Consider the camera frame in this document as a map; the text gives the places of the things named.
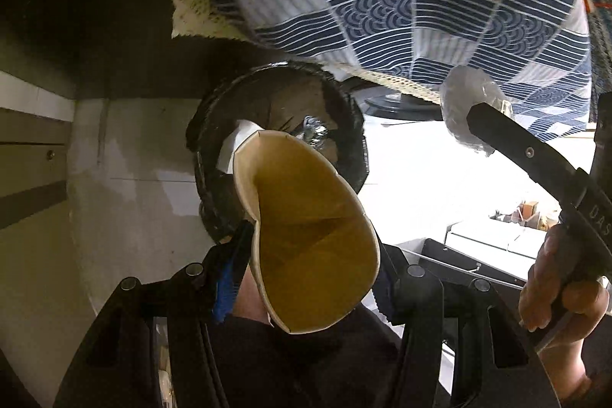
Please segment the person's right hand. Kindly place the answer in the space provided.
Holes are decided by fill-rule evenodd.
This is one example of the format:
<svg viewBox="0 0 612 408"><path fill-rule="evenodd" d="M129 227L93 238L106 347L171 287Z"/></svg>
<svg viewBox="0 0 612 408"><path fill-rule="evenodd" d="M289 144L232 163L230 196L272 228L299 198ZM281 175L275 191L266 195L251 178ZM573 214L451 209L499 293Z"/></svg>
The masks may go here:
<svg viewBox="0 0 612 408"><path fill-rule="evenodd" d="M552 227L545 236L521 291L519 314L528 332L550 324L556 299L570 314L571 320L538 352L557 398L568 405L594 392L594 381L587 375L582 350L585 339L606 313L609 293L596 281L562 282L558 250L565 236L566 230L561 225Z"/></svg>

